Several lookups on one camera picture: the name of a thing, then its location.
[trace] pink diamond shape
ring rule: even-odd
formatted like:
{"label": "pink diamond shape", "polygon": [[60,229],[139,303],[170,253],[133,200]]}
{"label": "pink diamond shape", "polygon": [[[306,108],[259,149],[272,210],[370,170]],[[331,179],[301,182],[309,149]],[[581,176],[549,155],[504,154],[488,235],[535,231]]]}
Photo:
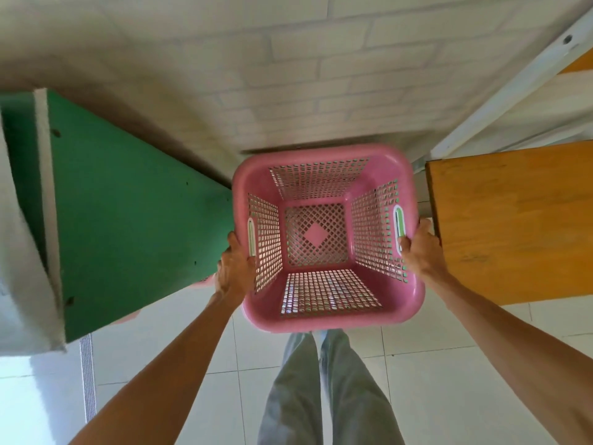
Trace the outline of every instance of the pink diamond shape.
{"label": "pink diamond shape", "polygon": [[311,242],[315,248],[321,245],[327,236],[328,232],[319,226],[317,222],[312,224],[305,233],[305,239]]}

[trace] laundry basket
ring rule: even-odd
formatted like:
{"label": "laundry basket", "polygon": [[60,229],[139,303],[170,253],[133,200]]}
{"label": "laundry basket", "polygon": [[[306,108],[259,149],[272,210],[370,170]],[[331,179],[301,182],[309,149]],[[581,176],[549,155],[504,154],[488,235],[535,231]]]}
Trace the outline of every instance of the laundry basket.
{"label": "laundry basket", "polygon": [[386,145],[263,154],[233,177],[239,241],[257,256],[242,308],[270,332],[398,323],[424,300],[397,237],[418,224],[413,172]]}

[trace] person's right arm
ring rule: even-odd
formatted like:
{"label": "person's right arm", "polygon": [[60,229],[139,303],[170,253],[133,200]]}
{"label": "person's right arm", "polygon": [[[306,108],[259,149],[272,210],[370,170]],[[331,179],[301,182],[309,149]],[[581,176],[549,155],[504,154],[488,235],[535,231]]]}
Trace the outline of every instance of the person's right arm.
{"label": "person's right arm", "polygon": [[400,238],[407,267],[443,299],[559,444],[593,444],[593,359],[461,284],[430,227],[422,219],[411,242]]}

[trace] person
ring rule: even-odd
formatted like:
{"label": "person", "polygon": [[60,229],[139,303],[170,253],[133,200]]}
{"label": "person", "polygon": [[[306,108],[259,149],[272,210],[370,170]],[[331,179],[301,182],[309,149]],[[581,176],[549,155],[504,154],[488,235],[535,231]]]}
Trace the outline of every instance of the person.
{"label": "person", "polygon": [[[464,287],[447,270],[430,227],[423,219],[412,240],[400,238],[409,269],[444,300],[558,443],[593,444],[593,359]],[[228,242],[216,292],[204,311],[107,403],[72,445],[175,443],[227,322],[254,288],[254,258],[245,256],[233,232]],[[329,392],[334,443],[404,443],[389,402],[343,331],[325,333],[320,370]],[[288,340],[259,443],[322,443],[320,372],[310,333]]]}

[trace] gray pants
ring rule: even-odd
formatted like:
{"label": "gray pants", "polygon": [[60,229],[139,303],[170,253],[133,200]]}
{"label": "gray pants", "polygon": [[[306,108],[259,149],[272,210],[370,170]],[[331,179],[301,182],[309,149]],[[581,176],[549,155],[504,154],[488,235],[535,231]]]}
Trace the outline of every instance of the gray pants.
{"label": "gray pants", "polygon": [[322,445],[320,373],[339,445],[404,445],[391,405],[341,329],[327,332],[322,357],[310,333],[292,334],[266,402],[260,445]]}

